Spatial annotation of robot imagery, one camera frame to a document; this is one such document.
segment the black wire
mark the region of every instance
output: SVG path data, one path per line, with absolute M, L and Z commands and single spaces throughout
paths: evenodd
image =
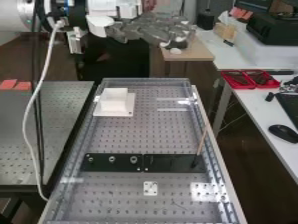
M 37 18 L 38 18 L 38 11 L 39 11 L 39 6 L 41 6 L 41 0 L 37 0 L 35 2 L 35 9 L 34 9 L 34 16 L 33 16 L 33 27 L 31 27 L 31 32 L 33 32 L 33 77 L 31 77 L 31 86 L 33 86 L 33 94 L 35 92 L 35 81 L 37 81 L 37 33 L 35 33 L 35 28 L 37 28 Z M 41 165 L 41 184 L 43 186 L 43 179 L 45 179 L 45 136 L 43 134 L 43 120 L 41 119 L 42 117 L 42 98 L 41 94 L 38 96 L 38 102 L 34 102 L 34 113 L 35 113 L 35 124 L 37 124 L 37 136 L 38 136 L 38 154 L 39 154 L 39 165 Z
M 180 15 L 182 16 L 184 15 L 184 9 L 186 9 L 186 0 L 183 0 L 183 5 L 182 5 L 182 8 L 180 8 Z

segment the gray table surface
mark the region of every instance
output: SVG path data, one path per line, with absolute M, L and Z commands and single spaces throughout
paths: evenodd
M 83 109 L 94 82 L 46 82 L 43 122 L 46 173 L 49 182 L 64 145 Z M 22 121 L 31 93 L 0 91 L 0 185 L 35 185 L 35 170 L 22 133 Z M 30 140 L 37 145 L 34 110 L 29 120 Z

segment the electronic equipment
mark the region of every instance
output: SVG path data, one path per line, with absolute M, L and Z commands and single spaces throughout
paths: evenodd
M 205 12 L 200 12 L 198 16 L 198 25 L 204 30 L 212 30 L 215 27 L 216 17 L 211 10 L 212 0 L 208 1 L 208 8 Z
M 264 44 L 298 46 L 298 14 L 255 13 L 247 29 Z
M 269 128 L 272 134 L 275 134 L 279 138 L 285 141 L 297 144 L 298 143 L 298 134 L 297 132 L 285 125 L 273 125 Z
M 273 0 L 237 0 L 235 6 L 252 12 L 268 12 Z
M 276 94 L 276 97 L 298 130 L 298 95 L 296 93 L 279 93 Z

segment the white box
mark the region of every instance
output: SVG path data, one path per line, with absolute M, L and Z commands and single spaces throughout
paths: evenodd
M 127 111 L 127 88 L 106 88 L 100 97 L 103 111 Z
M 260 66 L 289 66 L 297 67 L 298 46 L 265 45 L 248 30 L 239 31 L 236 47 L 244 57 Z

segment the computer mouse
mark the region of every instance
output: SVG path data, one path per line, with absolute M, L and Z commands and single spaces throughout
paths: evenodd
M 298 134 L 297 132 L 285 125 L 273 125 L 269 128 L 272 134 L 284 139 L 285 141 L 297 144 L 298 143 Z

